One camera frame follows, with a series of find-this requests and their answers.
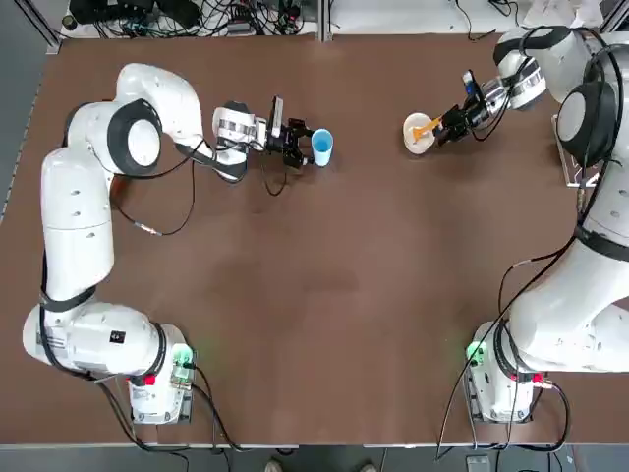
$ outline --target metal frame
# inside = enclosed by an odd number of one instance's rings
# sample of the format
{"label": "metal frame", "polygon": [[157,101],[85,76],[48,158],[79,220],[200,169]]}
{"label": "metal frame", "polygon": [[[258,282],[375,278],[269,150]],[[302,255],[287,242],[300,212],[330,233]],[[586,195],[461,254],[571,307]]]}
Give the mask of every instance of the metal frame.
{"label": "metal frame", "polygon": [[321,42],[332,40],[330,0],[317,0],[316,39]]}
{"label": "metal frame", "polygon": [[600,27],[601,32],[612,32],[618,30],[622,25],[622,22],[629,15],[629,1],[619,0],[611,9],[611,11],[605,15],[605,19]]}
{"label": "metal frame", "polygon": [[13,1],[48,43],[46,54],[57,54],[59,52],[59,48],[61,47],[61,39],[55,29],[48,24],[43,15],[41,15],[39,10],[37,10],[37,7],[35,7],[30,0]]}

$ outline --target blue cup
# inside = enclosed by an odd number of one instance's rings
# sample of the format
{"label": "blue cup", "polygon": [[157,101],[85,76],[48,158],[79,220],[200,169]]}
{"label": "blue cup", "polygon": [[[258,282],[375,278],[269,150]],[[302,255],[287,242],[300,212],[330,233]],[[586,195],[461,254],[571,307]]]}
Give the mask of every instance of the blue cup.
{"label": "blue cup", "polygon": [[316,130],[311,138],[313,146],[314,163],[319,167],[324,167],[330,161],[334,139],[327,130]]}

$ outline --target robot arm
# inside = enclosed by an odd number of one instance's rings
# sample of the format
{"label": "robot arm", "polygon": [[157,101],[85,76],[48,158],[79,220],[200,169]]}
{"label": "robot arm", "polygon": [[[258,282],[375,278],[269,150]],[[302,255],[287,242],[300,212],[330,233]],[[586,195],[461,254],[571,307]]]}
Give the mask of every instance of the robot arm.
{"label": "robot arm", "polygon": [[546,89],[558,102],[583,80],[590,52],[582,36],[565,27],[503,35],[493,52],[498,77],[479,85],[472,71],[463,75],[466,100],[443,114],[435,130],[440,145],[487,128],[505,110],[525,110]]}
{"label": "robot arm", "polygon": [[[620,122],[612,148],[619,86],[607,56],[602,72],[592,67],[598,50],[564,27],[511,31],[494,51],[499,77],[479,86],[471,72],[464,76],[463,108],[444,114],[436,131],[440,144],[456,141],[502,108],[527,109],[548,89],[561,103],[556,131],[564,148],[581,165],[609,162],[554,272],[513,302],[507,323],[483,324],[474,336],[470,398],[483,421],[528,418],[533,388],[543,386],[540,372],[629,371],[629,312],[612,305],[629,296],[629,125]],[[614,55],[626,68],[626,49]],[[619,98],[626,103],[626,92]]]}
{"label": "robot arm", "polygon": [[215,150],[203,138],[191,85],[155,67],[126,66],[113,101],[79,107],[63,147],[42,164],[44,277],[40,303],[23,329],[28,354],[62,369],[128,376],[137,423],[177,422],[192,377],[183,367],[192,351],[181,331],[93,296],[114,263],[109,188],[114,174],[142,176],[155,168],[162,133],[230,182],[244,176],[250,148],[281,151],[285,162],[301,166],[309,160],[299,159],[297,139],[312,132],[295,120],[282,125],[281,103],[276,97],[271,130],[242,103],[216,109]]}

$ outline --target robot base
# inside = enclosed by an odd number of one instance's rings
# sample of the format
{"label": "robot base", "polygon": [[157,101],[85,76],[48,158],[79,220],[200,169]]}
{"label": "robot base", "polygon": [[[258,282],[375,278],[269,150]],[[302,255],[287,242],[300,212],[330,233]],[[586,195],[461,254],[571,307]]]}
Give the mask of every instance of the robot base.
{"label": "robot base", "polygon": [[[491,323],[485,323],[476,331],[474,341],[468,347],[468,357],[490,327]],[[531,420],[529,411],[533,383],[520,382],[516,391],[515,381],[505,376],[496,362],[494,336],[495,328],[480,345],[465,375],[464,387],[470,413],[477,422],[509,423],[513,420],[513,423],[525,423]]]}
{"label": "robot base", "polygon": [[186,344],[182,332],[171,324],[161,326],[166,334],[166,357],[153,385],[135,386],[129,383],[129,395],[134,423],[167,425],[189,423],[192,419],[192,392],[171,383],[173,345]]}

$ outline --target brown table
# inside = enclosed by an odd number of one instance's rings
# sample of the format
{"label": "brown table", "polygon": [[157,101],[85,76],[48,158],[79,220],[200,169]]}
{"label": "brown table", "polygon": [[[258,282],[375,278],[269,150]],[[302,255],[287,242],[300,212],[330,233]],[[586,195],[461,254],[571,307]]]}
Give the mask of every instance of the brown table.
{"label": "brown table", "polygon": [[[492,48],[491,39],[457,35],[64,43],[48,61],[0,227],[0,443],[126,441],[96,388],[24,352],[22,326],[37,300],[41,161],[59,145],[68,113],[112,98],[129,62],[188,79],[211,139],[216,106],[234,98],[266,116],[280,94],[286,118],[332,131],[334,155],[326,168],[291,174],[279,198],[266,194],[259,170],[262,158],[278,156],[252,155],[237,186],[198,169],[194,216],[171,238],[116,214],[116,265],[99,298],[188,334],[237,442],[435,443],[464,348],[496,315],[500,276],[561,245],[574,219],[549,99],[509,113],[484,144],[466,140],[421,160],[403,147],[410,112],[437,116],[462,101],[462,68],[495,75]],[[165,139],[163,165],[178,158]],[[272,183],[279,180],[275,172]],[[172,228],[188,209],[190,173],[131,190],[129,213]],[[508,291],[529,275],[522,269]],[[552,377],[572,402],[571,442],[629,442],[625,376]],[[142,434],[208,443],[208,418],[198,402],[192,426]],[[536,421],[515,428],[513,440],[553,442],[562,421],[558,401],[546,395]],[[479,430],[482,441],[503,433]],[[462,394],[446,440],[471,441]]]}

